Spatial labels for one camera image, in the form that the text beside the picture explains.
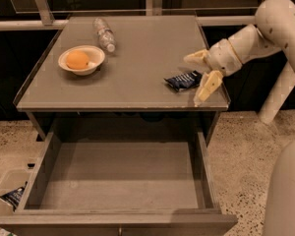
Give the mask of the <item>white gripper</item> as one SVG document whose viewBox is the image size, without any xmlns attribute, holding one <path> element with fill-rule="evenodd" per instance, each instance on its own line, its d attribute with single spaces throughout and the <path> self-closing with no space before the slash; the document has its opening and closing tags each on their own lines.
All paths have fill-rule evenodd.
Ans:
<svg viewBox="0 0 295 236">
<path fill-rule="evenodd" d="M 209 73 L 203 73 L 194 96 L 195 104 L 204 103 L 221 86 L 223 76 L 231 76 L 242 68 L 242 63 L 228 39 L 221 39 L 209 51 L 202 49 L 188 54 L 184 61 L 197 65 L 208 63 L 212 69 Z"/>
</svg>

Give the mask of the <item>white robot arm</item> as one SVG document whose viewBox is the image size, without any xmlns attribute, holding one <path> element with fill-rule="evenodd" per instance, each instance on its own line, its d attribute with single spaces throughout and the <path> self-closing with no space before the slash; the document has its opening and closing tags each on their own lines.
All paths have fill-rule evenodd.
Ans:
<svg viewBox="0 0 295 236">
<path fill-rule="evenodd" d="M 286 94 L 295 82 L 295 4 L 291 0 L 265 0 L 257 9 L 255 22 L 209 49 L 184 57 L 200 67 L 203 79 L 194 96 L 199 106 L 228 77 L 257 58 L 283 52 L 290 74 L 282 80 L 280 90 L 267 99 Z M 263 236 L 295 236 L 295 140 L 280 153 L 273 167 L 267 192 Z"/>
</svg>

